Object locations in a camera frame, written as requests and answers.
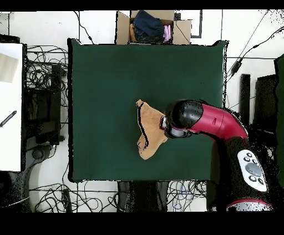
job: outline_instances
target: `cardboard box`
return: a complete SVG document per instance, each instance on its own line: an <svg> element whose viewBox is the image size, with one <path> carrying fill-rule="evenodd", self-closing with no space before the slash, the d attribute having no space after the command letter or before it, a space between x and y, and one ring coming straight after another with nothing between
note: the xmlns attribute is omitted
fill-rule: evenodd
<svg viewBox="0 0 284 235"><path fill-rule="evenodd" d="M12 83L19 60L0 53L0 81Z"/></svg>
<svg viewBox="0 0 284 235"><path fill-rule="evenodd" d="M117 11L116 39L117 45L136 44L130 41L129 28L138 11L130 11L130 17ZM174 21L175 10L145 10L151 16L159 18L162 25L171 25L171 44L188 45L191 38L191 20Z"/></svg>

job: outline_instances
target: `cloth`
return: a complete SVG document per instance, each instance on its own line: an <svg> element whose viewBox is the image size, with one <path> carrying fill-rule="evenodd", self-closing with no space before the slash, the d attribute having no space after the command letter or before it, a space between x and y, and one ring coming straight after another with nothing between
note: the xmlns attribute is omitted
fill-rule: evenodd
<svg viewBox="0 0 284 235"><path fill-rule="evenodd" d="M138 100L136 106L138 107L138 125L142 132L137 146L140 157L147 160L152 157L159 146L168 139L164 134L164 130L159 128L161 117L164 116L164 114L142 100Z"/></svg>
<svg viewBox="0 0 284 235"><path fill-rule="evenodd" d="M164 26L164 43L171 39L171 26L165 25Z"/></svg>
<svg viewBox="0 0 284 235"><path fill-rule="evenodd" d="M140 10L133 20L134 33L138 41L162 42L164 27L155 17L144 10Z"/></svg>
<svg viewBox="0 0 284 235"><path fill-rule="evenodd" d="M136 42L133 24L130 24L130 41Z"/></svg>

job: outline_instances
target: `black cable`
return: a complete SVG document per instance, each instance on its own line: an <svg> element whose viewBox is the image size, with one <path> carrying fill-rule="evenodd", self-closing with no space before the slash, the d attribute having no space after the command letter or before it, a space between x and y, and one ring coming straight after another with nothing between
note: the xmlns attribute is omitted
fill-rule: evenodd
<svg viewBox="0 0 284 235"><path fill-rule="evenodd" d="M115 200L116 196L118 195L119 193L117 192L113 197L108 197L108 201L109 199L111 198L112 201L109 201L109 204L107 204L106 206L104 206L99 212L103 212L104 209L106 209L108 206L112 205L114 206L112 203L113 201Z"/></svg>
<svg viewBox="0 0 284 235"><path fill-rule="evenodd" d="M38 48L38 47L41 49L41 51L43 51L41 46L35 46L35 47L30 48L30 49ZM59 49L64 51L64 49L57 47L56 49L49 50L46 53L49 53L53 50L59 50ZM35 60L37 60L37 59L39 60L40 56L42 56L44 63L45 63L45 61L46 61L45 54L46 53L42 53L42 54L38 55ZM65 54L64 54L64 58L62 58L61 60L58 60L58 59L51 59L51 60L56 60L56 61L58 61L58 64L61 64L63 66L63 68L67 68L67 65L62 63L63 59L66 62ZM47 62L46 64L34 65L34 61L29 63L30 68L33 68L33 71L31 71L31 69L28 70L30 72L30 75L32 75L32 76L30 76L29 79L27 79L27 80L30 80L32 82L32 84L35 85L36 88L49 89L50 90L50 84L47 84L47 81L49 80L49 78L51 78L51 68L48 67L48 65L51 63L51 60L49 60L49 62ZM38 78L37 73L42 73L42 76L40 76L40 78ZM55 83L55 85L58 87L58 89L61 90L61 92L63 94L63 98L61 97L61 99L64 101L64 103L60 104L60 105L68 108L68 105L66 104L66 96L65 96L65 94L67 94L67 91L66 91L67 88L66 88L65 82L61 80L62 88L60 88L56 83Z"/></svg>
<svg viewBox="0 0 284 235"><path fill-rule="evenodd" d="M51 158L55 155L55 153L56 153L56 148L57 148L57 145L56 145L55 148L54 148L54 153L53 153L53 155L50 156L50 157L48 157L47 159L51 159Z"/></svg>
<svg viewBox="0 0 284 235"><path fill-rule="evenodd" d="M78 212L78 195L79 195L79 193L78 193L78 183L77 183L77 210L76 210L76 212Z"/></svg>
<svg viewBox="0 0 284 235"><path fill-rule="evenodd" d="M255 31L257 30L257 28L259 27L260 23L261 23L262 20L264 19L264 16L265 16L267 13L268 13L268 11L266 11L266 13L263 15L263 17L262 17L261 20L259 21L259 23L258 23L258 25L256 26L254 32L251 34L249 40L247 41L245 47L243 48L242 52L240 53L240 55L239 55L238 57L240 57L241 54L242 54L242 53L244 52L244 50L246 49L246 47L247 47L247 45L249 44L249 42L250 42L252 36L254 35ZM235 65L236 62L237 62L237 59L236 59L236 61L233 63L233 65L231 66L231 68L228 70L228 72L232 69L232 67Z"/></svg>
<svg viewBox="0 0 284 235"><path fill-rule="evenodd" d="M274 36L274 34L281 32L282 30L284 30L284 26L282 26L281 28L279 28L278 30L276 30L275 32L273 32L271 34L271 36L269 38L267 38L265 41L263 41L262 43L259 43L257 45L254 45L251 49L249 49L242 57L240 60L237 60L234 65L231 67L231 71L232 71L232 76L229 78L229 80L227 81L227 83L231 80L231 78L234 76L234 74L236 74L240 68L240 66L242 65L242 60L244 59L245 55L250 52L251 50L259 47L261 44L266 43L270 38L272 38Z"/></svg>
<svg viewBox="0 0 284 235"><path fill-rule="evenodd" d="M240 102L238 102L237 104L233 105L232 107L229 107L229 109L232 109L233 107L237 106Z"/></svg>
<svg viewBox="0 0 284 235"><path fill-rule="evenodd" d="M60 49L60 50L62 50L63 52L68 53L68 51L66 51L65 49L60 48L60 47L58 47L58 46L56 46L56 45L30 45L30 46L28 47L28 49L34 49L34 48L38 48L38 47L56 47L57 49Z"/></svg>
<svg viewBox="0 0 284 235"><path fill-rule="evenodd" d="M91 36L88 34L88 32L87 32L86 28L85 28L84 26L82 26L82 25L81 25L81 23L80 23L80 18L79 18L79 16L78 16L77 12L75 12L75 11L73 11L73 12L74 12L74 13L76 14L76 16L77 16L78 23L79 23L80 27L82 27L83 29L85 29L85 32L86 32L86 34L88 35L88 38L90 39L90 41L92 42L92 44L94 44L94 42L93 42L93 40L92 40Z"/></svg>
<svg viewBox="0 0 284 235"><path fill-rule="evenodd" d="M83 198L79 193L76 193L76 192L71 191L71 190L69 189L69 187L67 187L67 186L64 185L64 184L63 184L63 185L62 185L62 184L54 184L54 185L59 185L59 186L56 188L56 190L59 189L59 188L61 188L61 192L62 192L62 190L64 189L63 187L65 187L65 188L69 191L69 193L71 192L71 193L75 194L77 197L80 198L80 200L77 200L76 202L71 202L71 204L72 204L73 206L75 206L75 209L73 209L72 211L78 211L78 208L79 208L80 206L86 205L86 206L89 208L90 212L93 212L93 210L95 210L95 209L97 209L97 208L99 207L99 203L98 203L98 202L100 202L100 204L101 204L101 206L102 206L102 208L103 208L103 204L102 204L101 200L98 199L98 198L87 198L87 197L86 197L86 198ZM52 200L52 201L55 203L55 206L51 206L51 204L48 202L48 200ZM88 205L88 202L89 202L90 200L96 200L96 202L97 202L97 207L96 207L96 208L91 208L91 207ZM54 213L54 209L55 209L55 208L56 208L57 212L66 212L66 207L67 207L67 205L66 205L66 203L65 203L65 200L64 200L63 195L62 195L61 199L59 199L59 198L55 195L55 190L53 190L52 188L50 188L50 189L48 190L48 192L47 192L47 193L40 199L40 201L36 204L36 206L35 206L35 211L36 211L36 212L38 212L37 209L38 209L39 205L40 205L41 203L43 203L43 202L46 202L46 203L49 205L49 208L48 208L47 210L44 210L44 211L41 211L41 212L46 212L46 211L50 210L51 213ZM63 207L64 207L63 210L61 210L61 209L59 208L59 205L60 205L60 204L63 205Z"/></svg>
<svg viewBox="0 0 284 235"><path fill-rule="evenodd" d="M230 107L230 102L229 102L229 96L228 96L228 94L226 94L226 97L227 97L227 101L228 101L228 107Z"/></svg>
<svg viewBox="0 0 284 235"><path fill-rule="evenodd" d="M126 209L121 208L121 207L118 205L118 203L116 202L116 197L117 197L118 194L119 194L119 192L117 192L117 193L113 196L113 202L114 202L114 204L115 204L115 208L117 208L117 209L119 209L119 210L121 210L121 211L123 211L123 212L126 212Z"/></svg>
<svg viewBox="0 0 284 235"><path fill-rule="evenodd" d="M203 189L206 181L189 181L188 186L185 186L185 183L186 181L172 181L169 184L168 190L170 190L170 192L168 192L167 196L167 205L176 200L176 204L173 205L174 211L185 211L195 198L203 198L206 196L206 191Z"/></svg>

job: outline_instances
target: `table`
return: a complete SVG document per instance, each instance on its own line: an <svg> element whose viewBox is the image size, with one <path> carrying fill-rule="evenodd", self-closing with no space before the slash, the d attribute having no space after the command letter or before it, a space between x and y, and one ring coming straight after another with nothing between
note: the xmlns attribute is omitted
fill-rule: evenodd
<svg viewBox="0 0 284 235"><path fill-rule="evenodd" d="M275 90L277 95L276 155L279 165L278 180L281 187L284 187L284 54L275 60L275 71L279 79Z"/></svg>
<svg viewBox="0 0 284 235"><path fill-rule="evenodd" d="M208 180L212 141L168 140L143 160L136 101L164 111L177 99L222 107L224 48L80 45L68 41L69 174L80 180Z"/></svg>
<svg viewBox="0 0 284 235"><path fill-rule="evenodd" d="M0 81L0 122L13 111L17 111L15 116L0 128L0 170L21 171L23 45L0 43L0 53L18 59L13 82Z"/></svg>

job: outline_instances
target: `black pole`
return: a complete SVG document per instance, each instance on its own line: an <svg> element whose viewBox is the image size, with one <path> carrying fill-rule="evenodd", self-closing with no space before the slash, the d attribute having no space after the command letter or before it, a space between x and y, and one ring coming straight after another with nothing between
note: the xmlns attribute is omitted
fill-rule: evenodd
<svg viewBox="0 0 284 235"><path fill-rule="evenodd" d="M250 123L250 89L251 75L242 74L240 81L240 114L241 121L245 126Z"/></svg>

